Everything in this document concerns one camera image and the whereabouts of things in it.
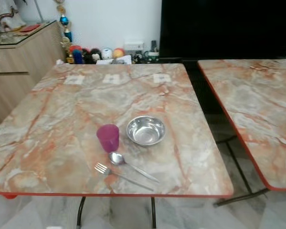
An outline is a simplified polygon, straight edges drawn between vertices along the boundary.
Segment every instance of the fork tines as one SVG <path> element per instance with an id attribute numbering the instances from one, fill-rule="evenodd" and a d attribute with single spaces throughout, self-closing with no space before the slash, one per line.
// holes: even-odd
<path id="1" fill-rule="evenodd" d="M 95 165 L 94 168 L 102 174 L 105 174 L 106 170 L 108 169 L 106 166 L 102 165 L 99 162 Z"/>

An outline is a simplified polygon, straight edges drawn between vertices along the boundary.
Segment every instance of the blue ornament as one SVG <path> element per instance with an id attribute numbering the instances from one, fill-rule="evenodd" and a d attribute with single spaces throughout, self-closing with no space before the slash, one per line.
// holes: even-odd
<path id="1" fill-rule="evenodd" d="M 64 14 L 61 15 L 59 21 L 63 26 L 67 26 L 69 24 L 69 19 Z"/>
<path id="2" fill-rule="evenodd" d="M 82 52 L 79 50 L 74 50 L 72 52 L 75 64 L 83 64 L 82 61 Z"/>
<path id="3" fill-rule="evenodd" d="M 64 32 L 65 36 L 69 38 L 70 42 L 72 42 L 72 33 L 70 30 L 66 29 Z"/>

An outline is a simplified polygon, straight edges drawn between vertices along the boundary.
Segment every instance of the black table leg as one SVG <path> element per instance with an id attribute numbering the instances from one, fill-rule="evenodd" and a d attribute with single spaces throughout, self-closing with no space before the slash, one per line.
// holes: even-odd
<path id="1" fill-rule="evenodd" d="M 249 185 L 249 182 L 247 181 L 247 178 L 245 177 L 244 172 L 243 172 L 242 168 L 240 167 L 240 165 L 239 165 L 239 163 L 238 163 L 238 161 L 236 159 L 236 156 L 234 155 L 234 152 L 233 152 L 232 148 L 230 147 L 230 144 L 228 142 L 226 142 L 225 145 L 227 146 L 227 148 L 228 148 L 228 150 L 230 152 L 231 158 L 233 159 L 233 161 L 234 161 L 234 163 L 236 165 L 236 168 L 237 168 L 240 176 L 242 177 L 243 182 L 244 182 L 248 192 L 250 194 L 252 194 L 252 189 L 251 189 L 251 187 Z"/>
<path id="2" fill-rule="evenodd" d="M 80 207 L 78 208 L 76 229 L 81 229 L 81 226 L 82 226 L 82 223 L 81 223 L 81 221 L 82 221 L 82 209 L 84 207 L 85 200 L 86 200 L 86 197 L 82 197 Z"/>
<path id="3" fill-rule="evenodd" d="M 227 199 L 227 200 L 223 200 L 223 201 L 219 201 L 213 204 L 214 207 L 220 207 L 222 205 L 226 205 L 226 204 L 231 204 L 233 202 L 237 202 L 237 201 L 241 201 L 241 200 L 245 200 L 245 199 L 250 199 L 250 198 L 254 198 L 257 196 L 260 196 L 262 194 L 265 194 L 266 192 L 270 191 L 267 188 L 264 188 L 262 190 L 259 190 L 257 192 L 253 192 L 250 193 L 248 195 L 244 195 L 244 196 L 240 196 L 240 197 L 235 197 L 235 198 L 231 198 L 231 199 Z"/>
<path id="4" fill-rule="evenodd" d="M 227 138 L 227 139 L 217 141 L 216 144 L 218 145 L 218 144 L 221 144 L 221 143 L 227 143 L 227 142 L 229 142 L 229 141 L 231 141 L 231 140 L 233 140 L 233 139 L 235 139 L 235 138 L 237 138 L 237 136 L 236 136 L 236 135 L 233 135 L 232 137 L 229 137 L 229 138 Z"/>
<path id="5" fill-rule="evenodd" d="M 156 224 L 156 206 L 154 204 L 154 197 L 151 197 L 151 199 L 152 199 L 153 228 L 157 228 L 157 224 Z"/>

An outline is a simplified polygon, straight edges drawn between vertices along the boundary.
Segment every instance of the black television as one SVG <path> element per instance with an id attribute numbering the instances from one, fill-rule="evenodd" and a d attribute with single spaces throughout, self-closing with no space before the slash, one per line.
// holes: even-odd
<path id="1" fill-rule="evenodd" d="M 161 58 L 286 57 L 286 0 L 162 0 Z"/>

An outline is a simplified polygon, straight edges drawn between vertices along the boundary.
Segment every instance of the steel spoon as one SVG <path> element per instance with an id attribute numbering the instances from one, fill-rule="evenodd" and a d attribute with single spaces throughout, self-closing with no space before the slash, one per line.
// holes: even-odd
<path id="1" fill-rule="evenodd" d="M 118 152 L 111 152 L 109 154 L 109 159 L 111 161 L 112 164 L 114 164 L 115 166 L 119 166 L 119 165 L 129 165 L 130 167 L 132 167 L 134 170 L 136 170 L 137 172 L 141 173 L 143 176 L 145 176 L 146 178 L 150 179 L 150 180 L 153 180 L 157 183 L 159 183 L 160 181 L 153 177 L 152 175 L 149 175 L 148 173 L 146 173 L 145 171 L 137 168 L 136 166 L 133 166 L 131 164 L 128 164 L 123 155 L 119 154 Z"/>

